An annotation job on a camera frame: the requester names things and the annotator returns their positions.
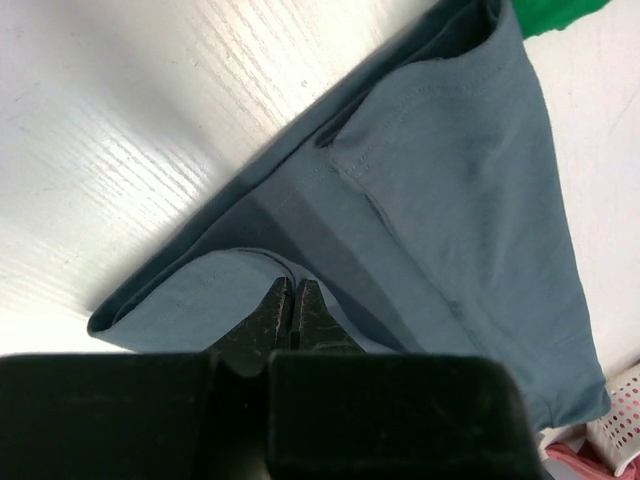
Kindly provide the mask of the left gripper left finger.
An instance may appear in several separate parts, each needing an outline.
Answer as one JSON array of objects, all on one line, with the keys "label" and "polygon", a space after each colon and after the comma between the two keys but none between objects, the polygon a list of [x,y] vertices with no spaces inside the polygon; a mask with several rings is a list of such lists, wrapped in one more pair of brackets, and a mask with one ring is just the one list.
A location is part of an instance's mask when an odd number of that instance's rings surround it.
[{"label": "left gripper left finger", "polygon": [[212,352],[241,376],[259,375],[271,352],[286,347],[293,307],[291,280],[277,278],[256,309],[216,341]]}]

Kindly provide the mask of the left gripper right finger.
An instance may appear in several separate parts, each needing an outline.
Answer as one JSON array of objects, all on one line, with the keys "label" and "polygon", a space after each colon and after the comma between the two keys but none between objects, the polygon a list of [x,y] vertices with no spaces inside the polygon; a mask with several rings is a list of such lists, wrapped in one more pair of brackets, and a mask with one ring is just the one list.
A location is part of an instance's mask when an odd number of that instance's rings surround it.
[{"label": "left gripper right finger", "polygon": [[294,300],[294,349],[363,353],[364,350],[329,313],[319,284],[303,280]]}]

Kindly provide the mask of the blue t shirt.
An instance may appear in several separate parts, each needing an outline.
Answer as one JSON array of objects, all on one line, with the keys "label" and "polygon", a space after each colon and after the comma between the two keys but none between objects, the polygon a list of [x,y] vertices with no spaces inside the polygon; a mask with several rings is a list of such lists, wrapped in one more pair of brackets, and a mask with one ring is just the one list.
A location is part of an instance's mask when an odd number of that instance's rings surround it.
[{"label": "blue t shirt", "polygon": [[368,352],[502,363],[535,430],[609,411],[510,2],[440,2],[296,119],[87,329],[138,352],[199,351],[279,277],[317,281]]}]

